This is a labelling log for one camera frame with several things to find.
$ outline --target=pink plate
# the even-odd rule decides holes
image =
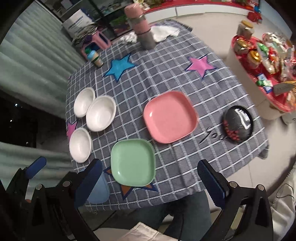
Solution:
[[[187,136],[198,124],[190,100],[179,91],[169,91],[149,101],[143,117],[152,138],[164,144]]]

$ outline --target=gray tablecloth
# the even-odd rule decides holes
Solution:
[[[81,171],[93,158],[102,160],[105,168],[110,166],[110,152],[114,144],[123,139],[143,138],[149,140],[156,155],[156,177],[153,185],[158,192],[135,188],[125,200],[122,199],[120,185],[105,175],[110,189],[110,198],[103,204],[89,204],[92,210],[117,210],[139,208],[170,202],[194,192],[204,190],[196,166],[200,159],[207,159],[216,171],[225,177],[238,171],[257,156],[267,146],[264,127],[254,104],[245,90],[213,51],[191,33],[187,26],[166,20],[162,25],[180,29],[178,37],[168,37],[149,51],[141,50],[140,44],[123,45],[115,43],[101,52],[104,65],[96,68],[85,64],[69,79],[66,99],[66,119],[77,127],[87,129],[85,117],[74,115],[74,100],[85,87],[93,87],[96,96],[109,95],[117,104],[113,123],[103,132],[89,132],[94,150],[83,164],[72,160],[75,171]],[[104,76],[113,59],[121,59],[131,53],[130,61],[137,66],[126,70],[119,82],[113,76]],[[207,55],[210,64],[216,69],[207,70],[201,79],[196,71],[185,71],[191,64],[189,57],[200,58]],[[171,144],[155,142],[142,117],[145,105],[159,94],[178,90],[192,101],[199,115],[197,128],[188,136]],[[235,144],[228,139],[220,140],[223,133],[221,118],[223,112],[232,105],[247,107],[253,116],[254,132],[247,141]]]

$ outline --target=pink bottle cap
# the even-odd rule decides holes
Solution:
[[[130,5],[127,5],[124,8],[124,13],[128,18],[138,18],[141,15],[143,15],[144,12],[138,3],[133,3]]]

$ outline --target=blue gripper pad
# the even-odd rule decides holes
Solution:
[[[223,209],[225,207],[225,198],[229,195],[228,181],[221,173],[216,172],[205,159],[198,162],[197,173],[214,204]]]
[[[38,159],[36,159],[30,166],[27,167],[25,172],[26,178],[32,179],[45,165],[45,157],[41,156]]]
[[[95,162],[95,164],[90,170],[88,170],[88,167],[91,167],[90,165],[92,164],[92,162]],[[92,160],[92,162],[87,166],[87,168],[84,171],[79,172],[79,173],[88,172],[88,174],[84,177],[81,184],[76,189],[75,200],[74,200],[75,208],[78,208],[85,204],[96,182],[98,181],[98,179],[100,178],[103,172],[103,165],[101,160],[95,158]]]

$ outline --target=person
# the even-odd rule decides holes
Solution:
[[[176,201],[136,209],[108,227],[131,229],[142,222],[158,230],[168,214],[173,216],[173,221],[164,234],[183,241],[200,240],[212,225],[207,195],[201,191]]]

